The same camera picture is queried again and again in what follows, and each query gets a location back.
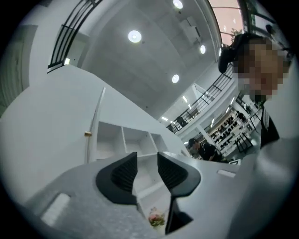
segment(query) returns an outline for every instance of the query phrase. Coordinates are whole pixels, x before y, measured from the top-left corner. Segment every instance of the black metal railing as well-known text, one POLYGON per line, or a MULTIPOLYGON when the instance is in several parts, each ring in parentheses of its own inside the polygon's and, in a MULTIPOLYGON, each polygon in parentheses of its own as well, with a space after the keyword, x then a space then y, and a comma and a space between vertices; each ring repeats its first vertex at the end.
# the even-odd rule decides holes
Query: black metal railing
POLYGON ((81 0, 62 25, 53 49, 48 73, 64 66, 71 45, 84 21, 102 0, 81 0))
POLYGON ((192 122, 200 113, 211 104, 213 100, 219 97, 219 94, 223 89, 232 81, 233 68, 230 64, 227 71, 221 74, 216 81, 208 88, 208 90, 201 95, 190 108, 186 109, 181 115, 179 115, 175 121, 167 126, 167 128, 176 133, 180 131, 187 124, 192 122))

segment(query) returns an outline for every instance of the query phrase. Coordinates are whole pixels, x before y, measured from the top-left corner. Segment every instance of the recessed light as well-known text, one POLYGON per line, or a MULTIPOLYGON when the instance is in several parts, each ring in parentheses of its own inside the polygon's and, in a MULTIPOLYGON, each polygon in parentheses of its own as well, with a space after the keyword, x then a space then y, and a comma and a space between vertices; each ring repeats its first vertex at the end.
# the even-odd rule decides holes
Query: recessed light
POLYGON ((177 83, 178 80, 179 80, 179 76, 178 76, 178 75, 174 75, 174 76, 172 77, 172 82, 173 82, 174 84, 177 83))
POLYGON ((140 32, 136 31, 136 30, 133 30, 133 31, 130 31, 129 34, 128 34, 128 39, 133 42, 133 43, 137 43, 137 42, 140 42, 141 41, 141 34, 140 32))
POLYGON ((235 99, 235 98, 233 97, 233 99, 232 99, 232 101, 230 102, 230 104, 232 104, 232 103, 233 103, 234 99, 235 99))
POLYGON ((184 99, 184 101, 187 103, 188 102, 188 100, 187 100, 187 98, 185 97, 185 95, 183 95, 183 99, 184 99))
POLYGON ((64 64, 65 64, 65 65, 68 65, 69 63, 70 63, 69 58, 66 58, 65 61, 64 61, 64 64))
POLYGON ((200 47, 200 52, 201 52, 202 54, 204 54, 204 53, 206 52, 206 47, 205 47, 204 45, 201 45, 201 47, 200 47))
POLYGON ((183 8, 183 4, 182 4, 182 2, 180 0, 173 0, 172 2, 173 2, 173 5, 176 6, 176 8, 178 8, 178 9, 182 9, 183 8))

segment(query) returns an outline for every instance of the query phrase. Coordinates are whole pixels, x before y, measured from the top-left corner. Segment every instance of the railing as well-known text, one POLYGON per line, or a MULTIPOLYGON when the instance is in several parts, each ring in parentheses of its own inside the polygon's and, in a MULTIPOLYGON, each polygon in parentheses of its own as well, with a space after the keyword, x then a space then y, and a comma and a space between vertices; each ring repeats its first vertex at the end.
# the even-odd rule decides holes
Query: railing
POLYGON ((48 73, 64 66, 71 45, 84 21, 102 0, 81 0, 62 25, 48 65, 48 73))
POLYGON ((192 122, 192 120, 198 117, 200 113, 219 96, 228 83, 232 81, 232 75, 232 65, 230 65, 225 74, 221 74, 208 90, 202 94, 190 108, 186 109, 175 121, 169 124, 167 128, 173 133, 177 133, 187 124, 192 122))

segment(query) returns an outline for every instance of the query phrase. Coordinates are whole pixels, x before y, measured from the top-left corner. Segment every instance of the ceiling light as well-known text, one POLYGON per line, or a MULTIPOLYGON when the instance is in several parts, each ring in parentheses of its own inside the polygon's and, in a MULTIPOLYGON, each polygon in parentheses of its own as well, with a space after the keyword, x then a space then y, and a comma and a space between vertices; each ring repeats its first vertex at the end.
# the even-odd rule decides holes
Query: ceiling light
POLYGON ((233 99, 232 99, 232 101, 230 102, 230 104, 232 104, 232 103, 233 103, 234 99, 235 99, 235 98, 233 97, 233 99))
POLYGON ((175 5, 178 9, 182 9, 183 8, 183 4, 180 0, 173 0, 173 5, 175 5))
POLYGON ((204 54, 204 53, 206 52, 206 47, 205 47, 204 45, 201 45, 201 47, 200 47, 200 52, 201 52, 202 54, 204 54))
POLYGON ((173 82, 174 84, 177 83, 178 80, 179 80, 179 76, 178 76, 178 75, 174 75, 174 76, 172 77, 172 82, 173 82))
POLYGON ((133 30, 133 31, 129 32, 128 38, 131 42, 137 43, 137 42, 140 42, 142 37, 141 37, 140 32, 133 30))
POLYGON ((187 100, 187 98, 185 97, 185 95, 183 95, 183 99, 184 99, 184 101, 187 103, 188 102, 188 100, 187 100))
POLYGON ((70 59, 69 59, 69 58, 66 58, 65 61, 64 61, 64 64, 65 64, 65 65, 68 65, 69 63, 70 63, 70 59))

